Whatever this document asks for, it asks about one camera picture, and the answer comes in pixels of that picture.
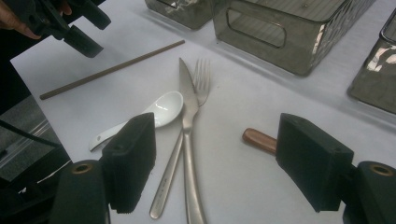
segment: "human hand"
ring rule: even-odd
[[[70,15],[72,9],[67,4],[66,0],[63,0],[58,8],[60,14]],[[0,29],[16,30],[19,33],[26,35],[32,39],[39,39],[40,35],[35,35],[29,27],[23,23],[12,10],[0,0]]]

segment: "spoon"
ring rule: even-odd
[[[183,96],[181,93],[178,91],[169,91],[152,103],[142,114],[153,112],[155,127],[159,128],[174,120],[182,108]],[[97,134],[90,142],[90,151],[118,133],[127,122],[128,120]]]

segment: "butter knife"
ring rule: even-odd
[[[184,148],[184,187],[186,212],[189,224],[206,224],[204,209],[198,190],[195,164],[192,152],[191,131],[195,114],[198,112],[198,99],[195,95],[189,69],[179,59],[180,92],[184,98],[183,107],[183,148]]]

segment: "fork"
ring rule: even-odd
[[[210,62],[206,60],[198,60],[195,64],[194,78],[192,83],[195,88],[195,94],[198,98],[198,105],[201,106],[205,103],[207,96],[209,95],[210,87]],[[169,162],[166,165],[165,171],[163,172],[163,178],[161,179],[160,186],[157,189],[154,200],[152,202],[149,215],[152,218],[159,218],[163,213],[163,208],[171,187],[173,176],[175,174],[178,157],[181,151],[181,145],[183,142],[183,130],[180,131],[180,135],[176,141],[175,147],[172,151]]]

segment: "storage bin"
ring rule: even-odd
[[[396,114],[396,9],[348,89],[366,104]]]
[[[210,0],[145,0],[149,9],[192,30],[212,19]]]
[[[308,76],[374,0],[213,0],[216,37]]]

